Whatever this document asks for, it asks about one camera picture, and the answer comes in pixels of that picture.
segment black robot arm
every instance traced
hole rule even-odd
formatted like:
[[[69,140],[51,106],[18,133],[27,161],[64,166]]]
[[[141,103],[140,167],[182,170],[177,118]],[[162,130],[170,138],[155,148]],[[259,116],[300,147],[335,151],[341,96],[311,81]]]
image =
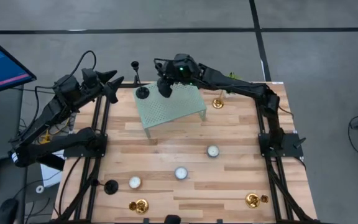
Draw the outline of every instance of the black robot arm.
[[[117,89],[124,77],[108,82],[116,70],[110,72],[96,72],[83,68],[83,83],[79,84],[74,76],[65,75],[53,86],[55,96],[45,106],[41,115],[18,136],[11,140],[12,149],[8,152],[18,167],[26,167],[35,162],[45,164],[58,170],[63,170],[64,161],[53,155],[53,152],[68,147],[81,146],[89,151],[98,150],[106,143],[106,136],[96,134],[91,128],[85,128],[76,134],[70,134],[63,139],[43,145],[33,142],[49,127],[60,124],[85,104],[93,101],[100,95],[106,96],[111,103],[117,103]]]
[[[262,114],[267,118],[269,134],[265,141],[266,150],[280,153],[288,142],[278,120],[278,105],[280,97],[264,83],[249,83],[235,80],[223,75],[220,71],[197,64],[192,57],[186,54],[177,54],[175,59],[166,60],[156,58],[155,68],[161,77],[158,80],[158,90],[164,97],[172,93],[171,86],[174,83],[195,85],[207,90],[227,90],[255,99],[260,106]]]

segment floor tile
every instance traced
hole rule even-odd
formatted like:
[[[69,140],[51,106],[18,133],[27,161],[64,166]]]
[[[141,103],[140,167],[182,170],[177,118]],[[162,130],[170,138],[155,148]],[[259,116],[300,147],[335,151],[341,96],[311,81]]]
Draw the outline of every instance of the floor tile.
[[[358,33],[263,34],[273,81],[285,83],[318,217],[358,223]],[[351,136],[358,148],[358,131]]]
[[[257,0],[260,26],[358,27],[358,1]]]
[[[0,29],[253,27],[242,0],[0,0]]]

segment black metal frame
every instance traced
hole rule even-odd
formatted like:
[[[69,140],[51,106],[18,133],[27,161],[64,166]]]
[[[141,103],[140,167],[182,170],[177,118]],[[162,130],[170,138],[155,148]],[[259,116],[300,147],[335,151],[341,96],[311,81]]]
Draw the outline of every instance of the black metal frame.
[[[180,27],[180,28],[155,28],[155,29],[85,29],[85,30],[0,30],[0,35],[4,34],[22,34],[22,35],[32,35],[32,34],[162,34],[162,33],[207,33],[207,32],[224,32],[224,33],[241,33],[241,32],[254,32],[257,39],[258,49],[259,49],[259,55],[260,59],[263,63],[264,68],[264,78],[266,82],[271,82],[271,76],[270,76],[270,70],[269,65],[267,63],[267,56],[265,52],[264,42],[262,33],[271,33],[271,32],[358,32],[358,27],[325,27],[325,28],[261,28],[259,24],[259,18],[257,15],[257,9],[255,5],[255,0],[249,0],[251,13],[252,13],[252,19],[254,22],[254,27],[199,27],[199,28],[188,28],[188,27]],[[123,83],[121,85],[121,88],[135,88],[138,87],[135,83],[133,84],[126,84]],[[101,99],[98,98],[96,101],[94,116],[93,116],[93,122],[92,127],[96,127],[98,122],[98,116],[99,116],[99,110],[101,106]],[[256,105],[257,108],[257,117],[259,121],[259,128],[260,133],[265,134],[265,127],[264,122],[262,119],[262,114],[260,113],[260,108],[258,105]],[[103,122],[106,125],[108,114],[104,114]],[[276,157],[277,162],[277,168],[278,168],[278,176],[280,179],[280,184],[284,189],[287,189],[287,182],[285,180],[285,174],[283,171],[283,164],[280,157]],[[265,156],[265,163],[267,167],[272,167],[272,161],[270,157]],[[85,164],[83,167],[83,175],[81,176],[81,186],[85,183],[87,176],[88,176],[88,170],[90,166],[90,158],[85,159]],[[280,213],[280,206],[278,204],[278,195],[276,190],[276,183],[269,178],[269,185],[270,185],[270,191],[272,194],[272,203],[274,208],[274,214],[277,223],[296,223],[296,221],[293,220],[293,214],[291,211],[291,206],[288,203],[287,200],[285,200],[285,210],[287,212],[287,221],[284,221],[282,219],[281,213]],[[89,201],[92,201],[91,208],[93,207],[93,201],[95,197],[94,192],[95,189],[92,187],[91,189],[91,195],[89,197]],[[81,213],[81,204],[79,203],[79,206],[77,206],[75,210],[74,215],[74,221],[65,221],[65,223],[89,223],[91,221],[91,215],[92,215],[92,209],[90,206],[88,206],[87,209],[87,219],[85,220],[79,220],[80,213]]]

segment wooden tabletop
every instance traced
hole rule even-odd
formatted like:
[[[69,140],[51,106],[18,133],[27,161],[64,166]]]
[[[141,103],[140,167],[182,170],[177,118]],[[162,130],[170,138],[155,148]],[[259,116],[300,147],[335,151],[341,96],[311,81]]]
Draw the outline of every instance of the wooden tabletop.
[[[280,106],[289,111],[284,85],[268,84],[281,98]],[[259,125],[254,100],[241,95],[226,97],[224,107],[218,110],[211,102],[220,91],[200,91],[207,105],[205,122],[193,114],[150,128],[152,138],[147,139],[133,89],[118,90],[119,102],[110,106],[106,131],[109,142],[101,161],[99,181],[103,184],[114,179],[119,183],[119,191],[107,195],[103,186],[97,188],[93,222],[133,223],[150,218],[150,222],[161,223],[169,214],[192,223],[215,223],[220,218],[225,223],[275,221],[265,161],[257,140]],[[93,111],[94,103],[81,109],[75,130],[91,126]],[[281,127],[291,133],[294,130],[291,116],[279,111],[279,117]],[[206,147],[213,144],[220,149],[220,155],[214,159],[206,155]],[[68,159],[65,163],[58,195],[75,160]],[[76,165],[68,181],[62,210],[78,192],[83,163],[84,159]],[[283,158],[283,164],[290,193],[306,214],[316,218],[305,168],[293,158]],[[186,180],[176,180],[174,170],[179,166],[188,169]],[[139,190],[132,190],[128,184],[135,175],[142,179]],[[270,201],[251,209],[244,201],[249,193],[268,195]],[[82,218],[88,195],[89,191],[83,202]],[[286,217],[281,193],[279,198],[283,217]],[[150,204],[146,214],[138,215],[129,210],[129,203],[138,199],[146,199]]]

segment computer desk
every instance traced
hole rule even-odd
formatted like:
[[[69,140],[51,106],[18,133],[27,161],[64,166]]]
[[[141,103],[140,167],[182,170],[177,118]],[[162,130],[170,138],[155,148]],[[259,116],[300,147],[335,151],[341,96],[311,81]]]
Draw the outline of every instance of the computer desk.
[[[284,85],[268,84],[280,96],[280,106],[289,110]],[[197,114],[180,118],[151,128],[151,139],[147,139],[133,89],[118,90],[119,102],[111,105],[109,110],[108,148],[101,159],[99,181],[104,184],[114,179],[119,183],[119,190],[114,195],[107,195],[103,186],[97,188],[93,222],[142,223],[144,218],[150,218],[150,222],[162,223],[168,214],[179,215],[186,223],[216,223],[217,219],[223,219],[223,223],[275,221],[265,161],[257,140],[260,130],[254,100],[233,95],[224,98],[224,106],[218,110],[211,102],[220,91],[202,92],[207,105],[206,121],[201,122]],[[103,105],[98,124],[101,124]],[[94,103],[82,107],[74,129],[91,126],[93,111]],[[279,117],[286,132],[295,130],[289,114],[279,111]],[[214,159],[206,155],[206,147],[212,144],[221,152]],[[66,161],[62,180],[66,179],[75,160]],[[306,214],[316,218],[305,168],[294,158],[282,160],[290,193]],[[62,209],[78,192],[83,164],[84,159],[71,174],[63,194]],[[186,180],[176,180],[174,170],[179,166],[188,169]],[[142,179],[139,190],[132,190],[128,185],[135,175]],[[63,183],[60,182],[58,195]],[[270,201],[251,209],[244,201],[249,193],[268,195]],[[89,191],[83,200],[81,218],[86,215],[88,197]],[[278,197],[282,217],[286,217],[281,193]],[[150,205],[143,215],[129,210],[129,203],[138,199],[146,199]]]
[[[27,169],[16,167],[7,155],[11,147],[8,140],[15,136],[19,127],[22,95],[18,90],[0,92],[0,206],[24,186],[27,177]],[[17,196],[19,208],[16,217],[19,223],[24,217],[24,197],[24,191]]]

